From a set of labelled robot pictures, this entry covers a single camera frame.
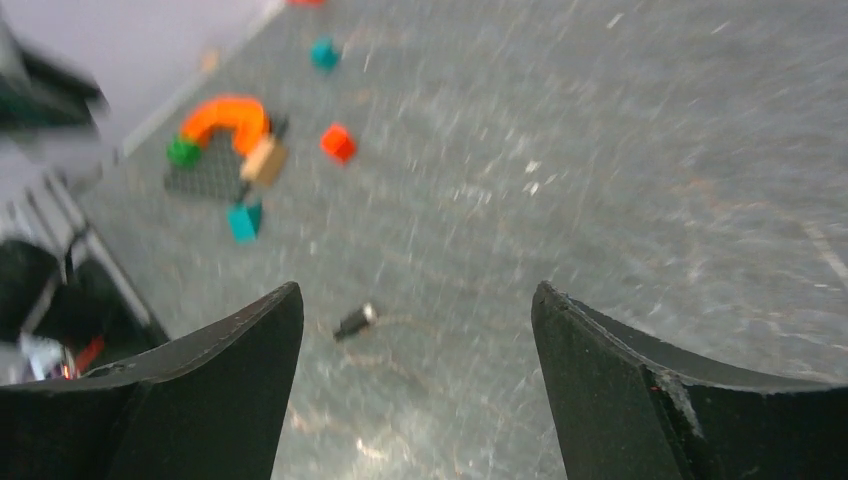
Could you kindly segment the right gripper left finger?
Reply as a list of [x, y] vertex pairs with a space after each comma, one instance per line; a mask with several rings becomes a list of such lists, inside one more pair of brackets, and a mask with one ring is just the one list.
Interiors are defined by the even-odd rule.
[[76, 380], [1, 390], [5, 479], [268, 479], [304, 329], [299, 286]]

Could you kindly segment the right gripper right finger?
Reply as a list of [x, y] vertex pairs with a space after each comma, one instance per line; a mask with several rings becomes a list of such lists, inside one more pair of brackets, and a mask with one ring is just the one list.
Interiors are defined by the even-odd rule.
[[532, 330], [571, 479], [843, 479], [847, 389], [716, 361], [552, 285]]

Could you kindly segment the black pen cap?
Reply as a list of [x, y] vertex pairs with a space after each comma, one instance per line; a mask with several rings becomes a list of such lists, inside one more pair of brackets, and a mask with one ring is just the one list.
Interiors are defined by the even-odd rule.
[[371, 302], [364, 303], [358, 309], [349, 312], [339, 322], [337, 329], [333, 332], [333, 338], [339, 342], [355, 336], [372, 325], [377, 318], [376, 307]]

